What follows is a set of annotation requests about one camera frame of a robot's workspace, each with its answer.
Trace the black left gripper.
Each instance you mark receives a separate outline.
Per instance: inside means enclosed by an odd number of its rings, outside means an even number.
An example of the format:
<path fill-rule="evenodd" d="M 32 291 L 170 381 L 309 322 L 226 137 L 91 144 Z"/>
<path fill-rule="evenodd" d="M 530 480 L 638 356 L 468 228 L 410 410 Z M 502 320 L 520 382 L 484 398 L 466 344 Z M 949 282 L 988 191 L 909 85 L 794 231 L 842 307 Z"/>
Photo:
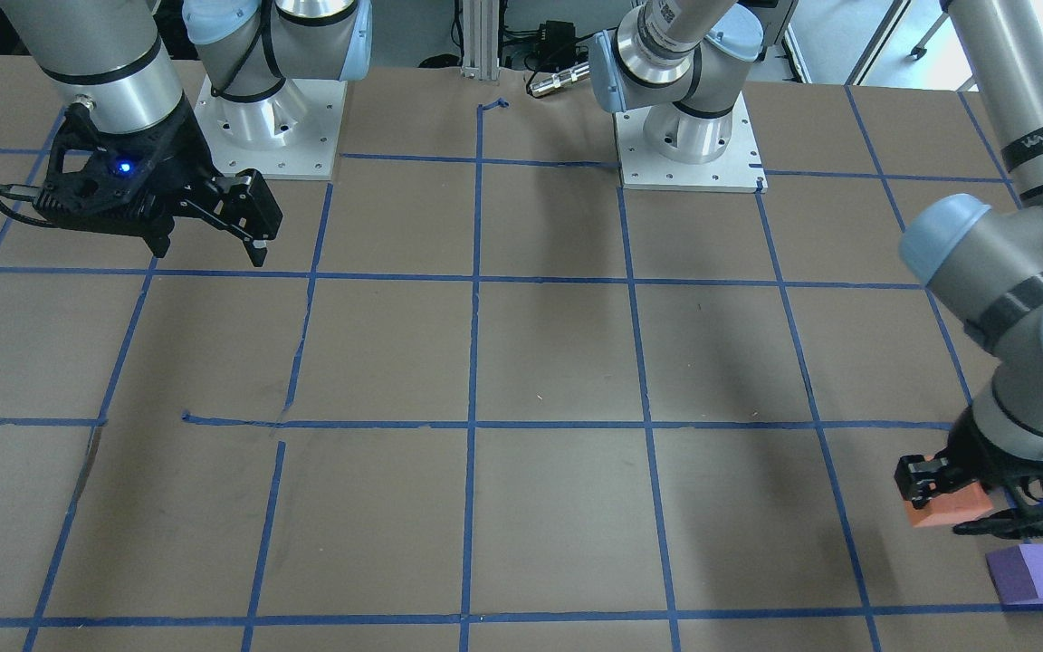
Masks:
<path fill-rule="evenodd" d="M 1043 435 L 996 403 L 974 403 L 953 422 L 947 446 L 933 457 L 902 455 L 895 466 L 895 486 L 912 508 L 970 485 L 1005 492 L 1009 513 L 1043 513 Z"/>

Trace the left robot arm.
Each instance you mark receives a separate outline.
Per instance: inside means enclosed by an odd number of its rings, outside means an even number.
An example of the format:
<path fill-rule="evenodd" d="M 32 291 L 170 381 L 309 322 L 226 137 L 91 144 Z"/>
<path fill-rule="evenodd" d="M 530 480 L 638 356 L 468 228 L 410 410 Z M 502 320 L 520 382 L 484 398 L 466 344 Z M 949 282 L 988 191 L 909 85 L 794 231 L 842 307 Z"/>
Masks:
<path fill-rule="evenodd" d="M 1001 164 L 1020 210 L 1001 214 L 957 194 L 906 227 L 899 253 L 965 334 L 998 360 L 932 457 L 906 455 L 895 470 L 904 500 L 923 509 L 971 484 L 1010 493 L 985 532 L 1043 528 L 1043 1 L 943 1 L 980 84 Z M 721 156 L 717 129 L 762 45 L 759 20 L 733 1 L 646 1 L 588 46 L 598 103 L 617 114 L 651 110 L 655 149 L 684 164 Z"/>

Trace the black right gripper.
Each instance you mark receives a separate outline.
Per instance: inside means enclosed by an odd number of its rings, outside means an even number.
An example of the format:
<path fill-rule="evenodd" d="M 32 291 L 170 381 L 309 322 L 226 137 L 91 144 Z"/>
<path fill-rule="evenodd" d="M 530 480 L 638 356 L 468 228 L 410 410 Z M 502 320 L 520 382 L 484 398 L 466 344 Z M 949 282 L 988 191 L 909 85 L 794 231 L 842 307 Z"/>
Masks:
<path fill-rule="evenodd" d="M 248 168 L 235 175 L 216 172 L 207 138 L 187 100 L 179 100 L 152 127 L 125 135 L 102 131 L 92 117 L 94 111 L 84 103 L 70 104 L 63 112 L 55 137 L 71 132 L 90 138 L 157 138 L 157 165 L 149 182 L 170 217 L 157 217 L 142 226 L 142 240 L 154 257 L 162 259 L 168 253 L 175 218 L 192 217 L 235 236 L 244 245 L 250 264 L 262 267 L 268 244 L 277 238 L 282 210 L 260 170 Z"/>

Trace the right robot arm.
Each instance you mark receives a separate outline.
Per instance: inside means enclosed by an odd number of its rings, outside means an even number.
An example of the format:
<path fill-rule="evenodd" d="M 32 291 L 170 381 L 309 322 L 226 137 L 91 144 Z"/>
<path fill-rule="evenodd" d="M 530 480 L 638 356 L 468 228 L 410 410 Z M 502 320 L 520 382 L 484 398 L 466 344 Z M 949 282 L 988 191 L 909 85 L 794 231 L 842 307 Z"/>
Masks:
<path fill-rule="evenodd" d="M 163 257 L 179 218 L 239 241 L 254 267 L 281 207 L 257 152 L 332 137 L 301 80 L 343 84 L 371 65 L 368 1 L 186 1 L 207 67 L 198 117 L 144 1 L 4 1 L 65 108 L 37 186 L 0 183 L 18 223 L 138 238 Z"/>

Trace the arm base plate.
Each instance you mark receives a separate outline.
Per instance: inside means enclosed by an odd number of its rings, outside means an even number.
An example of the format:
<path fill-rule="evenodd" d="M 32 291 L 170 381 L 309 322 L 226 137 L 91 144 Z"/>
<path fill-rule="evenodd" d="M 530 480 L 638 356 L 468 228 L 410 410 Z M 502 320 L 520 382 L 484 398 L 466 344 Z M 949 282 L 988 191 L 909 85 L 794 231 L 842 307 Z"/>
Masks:
<path fill-rule="evenodd" d="M 271 98 L 237 103 L 212 96 L 205 78 L 195 114 L 215 168 L 225 175 L 253 168 L 269 180 L 330 180 L 349 87 L 287 80 Z"/>
<path fill-rule="evenodd" d="M 762 193 L 769 189 L 748 103 L 699 119 L 674 104 L 614 115 L 618 166 L 626 189 Z"/>

